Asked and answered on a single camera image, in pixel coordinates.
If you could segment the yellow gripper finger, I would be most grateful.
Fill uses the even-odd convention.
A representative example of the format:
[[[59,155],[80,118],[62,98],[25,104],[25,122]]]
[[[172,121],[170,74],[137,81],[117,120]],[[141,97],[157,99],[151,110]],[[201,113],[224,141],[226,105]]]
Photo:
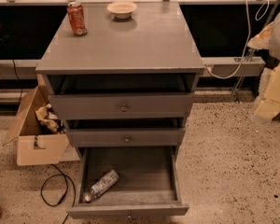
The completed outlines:
[[[261,119],[273,119],[280,113],[280,64],[274,69],[264,69],[256,103],[254,114]]]

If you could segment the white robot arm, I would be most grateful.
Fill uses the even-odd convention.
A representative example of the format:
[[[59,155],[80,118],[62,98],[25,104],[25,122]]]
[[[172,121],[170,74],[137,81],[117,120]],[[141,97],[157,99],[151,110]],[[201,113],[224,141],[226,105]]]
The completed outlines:
[[[273,119],[280,113],[280,12],[274,21],[248,42],[252,49],[267,49],[279,61],[272,70],[265,90],[257,98],[258,105],[254,115],[261,119]]]

